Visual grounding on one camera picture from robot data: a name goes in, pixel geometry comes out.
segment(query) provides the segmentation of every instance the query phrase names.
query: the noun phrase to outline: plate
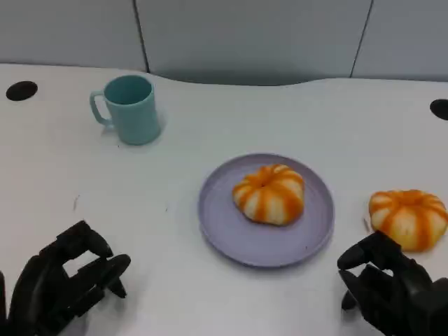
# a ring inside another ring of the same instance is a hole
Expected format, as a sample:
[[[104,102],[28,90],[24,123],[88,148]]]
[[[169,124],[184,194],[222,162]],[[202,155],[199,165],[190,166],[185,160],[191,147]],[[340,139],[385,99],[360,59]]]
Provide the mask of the plate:
[[[286,227],[257,224],[238,210],[232,189],[261,166],[287,165],[304,179],[304,212]],[[250,154],[217,168],[199,194],[203,235],[221,253],[256,267],[298,263],[318,252],[333,234],[335,205],[322,179],[304,164],[280,155]]]

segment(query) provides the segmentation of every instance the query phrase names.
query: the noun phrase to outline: mug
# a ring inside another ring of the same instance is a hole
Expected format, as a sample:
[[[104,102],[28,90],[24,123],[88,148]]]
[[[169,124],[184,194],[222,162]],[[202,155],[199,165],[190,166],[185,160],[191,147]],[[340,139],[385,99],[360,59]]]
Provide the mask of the mug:
[[[103,96],[111,119],[105,119],[99,113],[96,96]],[[160,133],[154,87],[142,76],[128,75],[111,80],[103,91],[90,94],[90,107],[97,122],[113,126],[120,140],[126,144],[143,145]]]

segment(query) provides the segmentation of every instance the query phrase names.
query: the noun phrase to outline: table surface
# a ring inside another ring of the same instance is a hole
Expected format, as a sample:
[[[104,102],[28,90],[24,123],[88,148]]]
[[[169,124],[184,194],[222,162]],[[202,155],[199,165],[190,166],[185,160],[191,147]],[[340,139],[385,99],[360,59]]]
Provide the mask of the table surface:
[[[0,65],[0,92],[17,81],[38,84],[26,101],[0,98],[0,269],[8,299],[28,258],[85,218],[116,253],[132,257],[122,278],[129,295],[108,296],[73,335],[380,335],[360,316],[342,315],[336,260],[366,236],[372,192],[418,188],[448,202],[448,123],[429,110],[448,84],[239,87],[144,74],[155,84],[164,130],[154,143],[131,147],[96,123],[88,103],[91,91],[129,73]],[[259,152],[309,165],[334,197],[334,235],[301,265],[247,268],[200,234],[205,178],[230,158]],[[443,239],[415,258],[437,279],[448,275],[447,254]],[[71,262],[69,271],[90,259]]]

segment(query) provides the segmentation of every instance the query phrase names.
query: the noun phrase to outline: black hole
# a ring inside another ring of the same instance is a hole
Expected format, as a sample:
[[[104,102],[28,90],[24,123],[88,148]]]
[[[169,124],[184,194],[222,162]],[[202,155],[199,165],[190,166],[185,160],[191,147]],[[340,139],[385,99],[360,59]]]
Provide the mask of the black hole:
[[[448,99],[437,99],[433,101],[429,106],[429,109],[436,117],[448,120]]]
[[[36,92],[37,84],[26,80],[24,82],[12,84],[6,91],[6,98],[13,100],[14,102],[19,102],[33,97]]]

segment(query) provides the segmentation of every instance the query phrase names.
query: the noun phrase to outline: pumpkin-shaped bun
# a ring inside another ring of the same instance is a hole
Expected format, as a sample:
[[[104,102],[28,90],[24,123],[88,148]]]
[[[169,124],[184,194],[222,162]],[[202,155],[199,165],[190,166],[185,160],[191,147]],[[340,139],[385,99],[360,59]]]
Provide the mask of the pumpkin-shaped bun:
[[[437,196],[420,190],[380,191],[369,202],[370,222],[402,246],[424,251],[435,245],[448,226],[448,214]]]
[[[283,164],[261,167],[233,188],[233,200],[249,219],[287,225],[303,212],[301,175]]]

